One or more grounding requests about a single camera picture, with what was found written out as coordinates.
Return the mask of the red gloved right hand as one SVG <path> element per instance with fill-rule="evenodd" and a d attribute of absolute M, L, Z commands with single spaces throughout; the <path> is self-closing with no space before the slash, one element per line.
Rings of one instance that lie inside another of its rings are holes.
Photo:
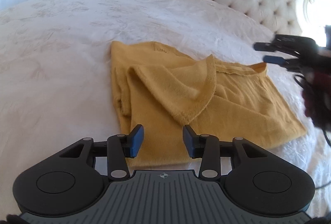
<path fill-rule="evenodd" d="M 302 97 L 305 115 L 315 127 L 330 132 L 330 74 L 304 68 Z"/>

